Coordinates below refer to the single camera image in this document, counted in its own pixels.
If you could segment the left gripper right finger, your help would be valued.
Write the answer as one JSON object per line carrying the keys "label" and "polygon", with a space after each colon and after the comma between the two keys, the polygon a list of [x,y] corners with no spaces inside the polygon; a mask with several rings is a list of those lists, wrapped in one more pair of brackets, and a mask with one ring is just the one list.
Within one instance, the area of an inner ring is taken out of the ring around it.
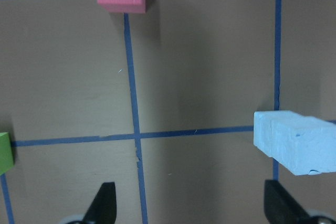
{"label": "left gripper right finger", "polygon": [[265,180],[264,213],[269,223],[318,223],[277,180]]}

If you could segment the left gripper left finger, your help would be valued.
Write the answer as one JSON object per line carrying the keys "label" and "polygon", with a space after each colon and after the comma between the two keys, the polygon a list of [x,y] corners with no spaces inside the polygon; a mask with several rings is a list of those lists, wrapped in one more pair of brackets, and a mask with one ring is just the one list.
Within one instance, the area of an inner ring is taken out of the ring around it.
{"label": "left gripper left finger", "polygon": [[114,224],[117,218],[115,182],[103,183],[82,219],[82,223]]}

